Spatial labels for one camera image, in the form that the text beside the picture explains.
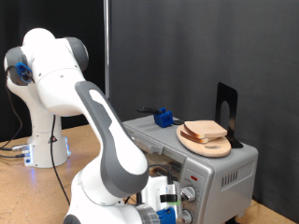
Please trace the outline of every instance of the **black stand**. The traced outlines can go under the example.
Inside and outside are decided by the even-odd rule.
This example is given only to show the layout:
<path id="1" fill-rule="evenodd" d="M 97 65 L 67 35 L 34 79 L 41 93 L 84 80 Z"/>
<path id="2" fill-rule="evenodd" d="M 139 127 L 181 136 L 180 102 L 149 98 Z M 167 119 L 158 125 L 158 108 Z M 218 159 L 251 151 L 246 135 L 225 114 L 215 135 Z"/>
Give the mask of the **black stand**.
<path id="1" fill-rule="evenodd" d="M 234 138 L 237 92 L 233 88 L 230 88 L 223 83 L 219 83 L 215 115 L 215 121 L 218 124 L 221 124 L 221 106 L 224 101 L 227 102 L 230 108 L 230 119 L 226 138 L 230 141 L 232 148 L 242 148 L 243 145 Z"/>
<path id="2" fill-rule="evenodd" d="M 240 223 L 235 221 L 235 217 L 232 217 L 231 219 L 226 221 L 225 224 L 240 224 Z"/>

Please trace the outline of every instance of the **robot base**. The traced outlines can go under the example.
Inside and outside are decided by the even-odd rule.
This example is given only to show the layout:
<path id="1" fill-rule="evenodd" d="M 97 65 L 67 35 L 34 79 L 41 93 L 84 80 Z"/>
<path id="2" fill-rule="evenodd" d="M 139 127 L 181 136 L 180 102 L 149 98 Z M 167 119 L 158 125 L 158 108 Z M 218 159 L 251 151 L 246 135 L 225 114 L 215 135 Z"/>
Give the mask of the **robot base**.
<path id="1" fill-rule="evenodd" d="M 68 149 L 67 138 L 62 136 L 61 130 L 54 132 L 53 158 L 55 166 L 64 164 L 71 152 Z M 35 133 L 28 139 L 29 151 L 24 157 L 25 166 L 36 168 L 51 168 L 50 133 Z"/>

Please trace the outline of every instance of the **blue block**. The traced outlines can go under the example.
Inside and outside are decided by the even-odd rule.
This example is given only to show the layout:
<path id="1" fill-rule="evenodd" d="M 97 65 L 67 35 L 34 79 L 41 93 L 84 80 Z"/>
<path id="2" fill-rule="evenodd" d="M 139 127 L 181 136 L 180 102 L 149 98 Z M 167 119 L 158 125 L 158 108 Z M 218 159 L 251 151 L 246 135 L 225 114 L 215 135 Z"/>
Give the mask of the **blue block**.
<path id="1" fill-rule="evenodd" d="M 173 207 L 165 208 L 157 212 L 161 224 L 176 224 L 176 212 Z"/>
<path id="2" fill-rule="evenodd" d="M 166 109 L 164 107 L 160 108 L 159 110 L 161 110 L 163 112 L 163 114 L 160 114 L 160 115 L 154 114 L 153 115 L 156 124 L 158 124 L 162 128 L 172 125 L 174 123 L 174 118 L 172 117 L 172 112 L 171 111 L 166 112 Z"/>

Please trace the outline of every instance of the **wooden cutting board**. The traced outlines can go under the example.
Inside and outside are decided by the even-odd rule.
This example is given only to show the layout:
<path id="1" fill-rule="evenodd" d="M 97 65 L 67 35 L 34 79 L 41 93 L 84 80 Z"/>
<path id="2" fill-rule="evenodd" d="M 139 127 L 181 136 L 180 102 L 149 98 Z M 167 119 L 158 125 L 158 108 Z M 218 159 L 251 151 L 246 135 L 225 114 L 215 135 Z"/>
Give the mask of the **wooden cutting board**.
<path id="1" fill-rule="evenodd" d="M 185 129 L 185 125 L 182 125 L 182 128 L 180 130 L 180 135 L 196 143 L 208 143 L 209 141 L 217 139 L 217 137 L 209 137 L 209 138 L 193 137 L 192 135 L 188 134 L 188 131 Z"/>
<path id="2" fill-rule="evenodd" d="M 214 120 L 186 121 L 187 133 L 196 138 L 224 137 L 227 131 Z"/>
<path id="3" fill-rule="evenodd" d="M 187 149 L 206 157 L 223 157 L 230 153 L 232 147 L 226 137 L 220 137 L 206 144 L 196 143 L 180 135 L 183 125 L 177 128 L 177 137 Z"/>

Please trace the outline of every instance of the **silver toaster oven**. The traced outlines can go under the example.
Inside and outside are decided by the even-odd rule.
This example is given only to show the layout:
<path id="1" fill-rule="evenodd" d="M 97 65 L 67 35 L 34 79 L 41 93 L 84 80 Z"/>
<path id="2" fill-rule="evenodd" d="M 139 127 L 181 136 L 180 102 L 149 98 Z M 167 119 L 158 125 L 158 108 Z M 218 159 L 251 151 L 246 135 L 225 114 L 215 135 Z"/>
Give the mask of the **silver toaster oven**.
<path id="1" fill-rule="evenodd" d="M 256 148 L 243 144 L 228 156 L 207 158 L 195 154 L 178 140 L 178 126 L 161 128 L 153 116 L 123 123 L 150 164 L 166 164 L 192 200 L 182 202 L 184 223 L 222 224 L 242 217 L 250 206 L 258 160 Z M 158 170 L 153 175 L 165 175 Z"/>

